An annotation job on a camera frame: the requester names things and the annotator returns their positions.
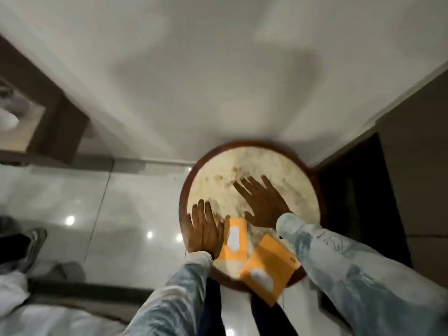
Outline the person's left hand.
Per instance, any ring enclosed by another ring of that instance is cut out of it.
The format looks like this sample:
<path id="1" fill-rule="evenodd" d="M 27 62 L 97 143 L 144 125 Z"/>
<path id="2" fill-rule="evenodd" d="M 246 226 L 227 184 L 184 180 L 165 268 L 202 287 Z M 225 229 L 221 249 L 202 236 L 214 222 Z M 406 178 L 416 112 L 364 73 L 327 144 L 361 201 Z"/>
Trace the person's left hand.
<path id="1" fill-rule="evenodd" d="M 207 227 L 201 227 L 198 223 L 198 204 L 194 204 L 191 211 L 193 231 L 190 236 L 185 236 L 185 219 L 182 222 L 182 237 L 186 250 L 189 253 L 205 251 L 210 254 L 213 260 L 217 259 L 221 253 L 223 243 L 218 243 L 216 234 L 216 219 L 211 204 L 206 202 Z"/>

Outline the person's right hand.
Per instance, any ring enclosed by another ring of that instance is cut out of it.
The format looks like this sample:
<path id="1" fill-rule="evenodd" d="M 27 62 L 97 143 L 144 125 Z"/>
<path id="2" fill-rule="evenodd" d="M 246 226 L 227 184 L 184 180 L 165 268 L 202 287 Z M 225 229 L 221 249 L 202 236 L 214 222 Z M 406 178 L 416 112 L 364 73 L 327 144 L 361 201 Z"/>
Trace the person's right hand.
<path id="1" fill-rule="evenodd" d="M 252 225 L 276 230 L 277 220 L 283 214 L 291 213 L 291 210 L 279 192 L 277 196 L 270 196 L 270 193 L 266 191 L 263 181 L 262 183 L 258 183 L 259 196 L 257 198 L 251 197 L 250 193 L 246 191 L 242 185 L 242 179 L 234 181 L 232 185 L 251 208 L 251 214 L 256 217 L 256 224 Z"/>

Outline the person's left forearm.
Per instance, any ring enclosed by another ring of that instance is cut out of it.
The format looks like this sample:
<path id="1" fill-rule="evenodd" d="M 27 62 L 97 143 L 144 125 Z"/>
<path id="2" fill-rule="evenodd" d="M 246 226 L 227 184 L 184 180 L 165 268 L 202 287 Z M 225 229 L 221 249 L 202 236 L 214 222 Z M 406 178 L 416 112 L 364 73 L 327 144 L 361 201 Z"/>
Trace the person's left forearm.
<path id="1" fill-rule="evenodd" d="M 162 288 L 137 311 L 123 336 L 196 336 L 212 258 L 193 252 Z"/>

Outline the person's right forearm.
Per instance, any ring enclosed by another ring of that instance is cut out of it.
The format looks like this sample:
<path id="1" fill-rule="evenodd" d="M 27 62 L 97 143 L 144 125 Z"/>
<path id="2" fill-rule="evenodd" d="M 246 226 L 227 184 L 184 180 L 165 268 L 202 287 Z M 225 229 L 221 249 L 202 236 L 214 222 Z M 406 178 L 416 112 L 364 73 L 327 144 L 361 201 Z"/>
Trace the person's right forearm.
<path id="1" fill-rule="evenodd" d="M 294 213 L 276 230 L 356 336 L 448 336 L 448 289 Z"/>

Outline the round marble table wooden rim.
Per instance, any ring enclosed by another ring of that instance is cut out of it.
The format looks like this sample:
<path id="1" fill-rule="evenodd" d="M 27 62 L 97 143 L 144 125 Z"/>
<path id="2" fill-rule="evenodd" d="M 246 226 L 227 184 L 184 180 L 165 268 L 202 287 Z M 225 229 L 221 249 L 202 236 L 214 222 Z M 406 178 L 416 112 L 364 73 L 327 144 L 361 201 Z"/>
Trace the round marble table wooden rim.
<path id="1" fill-rule="evenodd" d="M 307 223 L 327 226 L 326 205 L 319 182 L 294 151 L 265 141 L 233 141 L 218 146 L 192 167 L 183 184 L 178 207 L 180 223 L 199 199 L 209 201 L 215 215 L 243 218 L 251 212 L 233 183 L 265 175 L 290 210 Z"/>

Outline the orange packet with white oval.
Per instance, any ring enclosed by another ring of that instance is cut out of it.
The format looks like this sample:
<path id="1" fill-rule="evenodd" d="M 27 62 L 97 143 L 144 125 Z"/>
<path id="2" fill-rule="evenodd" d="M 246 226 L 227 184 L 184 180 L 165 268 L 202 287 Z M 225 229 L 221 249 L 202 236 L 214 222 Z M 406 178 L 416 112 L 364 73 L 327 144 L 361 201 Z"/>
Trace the orange packet with white oval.
<path id="1" fill-rule="evenodd" d="M 300 263 L 278 239 L 266 234 L 243 265 L 238 278 L 273 307 Z"/>
<path id="2" fill-rule="evenodd" d="M 244 218 L 230 217 L 224 223 L 224 243 L 213 266 L 236 279 L 248 259 L 248 230 Z"/>

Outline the person's dark trousers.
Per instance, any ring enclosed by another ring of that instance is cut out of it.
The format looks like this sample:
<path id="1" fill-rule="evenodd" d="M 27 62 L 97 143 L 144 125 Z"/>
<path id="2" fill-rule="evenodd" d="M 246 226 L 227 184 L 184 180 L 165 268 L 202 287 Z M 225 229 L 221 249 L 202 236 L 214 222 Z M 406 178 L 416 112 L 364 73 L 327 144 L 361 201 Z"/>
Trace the person's dark trousers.
<path id="1" fill-rule="evenodd" d="M 298 336 L 279 304 L 270 307 L 260 297 L 251 294 L 250 308 L 260 336 Z M 221 312 L 221 286 L 209 277 L 197 336 L 226 336 Z"/>

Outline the brown wooden shelf unit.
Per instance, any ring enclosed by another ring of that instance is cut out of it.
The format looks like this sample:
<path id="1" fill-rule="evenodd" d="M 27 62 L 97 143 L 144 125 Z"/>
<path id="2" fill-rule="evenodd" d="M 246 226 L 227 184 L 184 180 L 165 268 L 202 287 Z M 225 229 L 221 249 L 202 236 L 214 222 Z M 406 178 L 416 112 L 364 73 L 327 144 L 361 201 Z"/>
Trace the brown wooden shelf unit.
<path id="1" fill-rule="evenodd" d="M 0 34 L 0 107 L 19 119 L 0 131 L 0 163 L 68 165 L 90 119 Z"/>

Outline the white cloth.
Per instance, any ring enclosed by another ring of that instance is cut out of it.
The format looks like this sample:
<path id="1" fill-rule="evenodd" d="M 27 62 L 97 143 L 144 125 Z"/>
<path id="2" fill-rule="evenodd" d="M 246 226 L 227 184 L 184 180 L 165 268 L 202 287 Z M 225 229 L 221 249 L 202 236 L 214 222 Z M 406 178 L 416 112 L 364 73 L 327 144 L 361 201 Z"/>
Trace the white cloth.
<path id="1" fill-rule="evenodd" d="M 126 329 L 84 310 L 26 304 L 30 295 L 23 273 L 0 275 L 0 336 L 122 336 Z"/>

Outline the white object in shelf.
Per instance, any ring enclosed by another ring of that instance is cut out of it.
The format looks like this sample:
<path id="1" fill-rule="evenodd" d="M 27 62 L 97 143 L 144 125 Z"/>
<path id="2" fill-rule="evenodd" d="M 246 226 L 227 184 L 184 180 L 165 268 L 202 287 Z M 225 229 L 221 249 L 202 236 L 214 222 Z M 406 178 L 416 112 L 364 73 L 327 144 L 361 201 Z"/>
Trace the white object in shelf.
<path id="1" fill-rule="evenodd" d="M 10 131 L 17 127 L 19 119 L 6 109 L 0 107 L 0 131 Z"/>

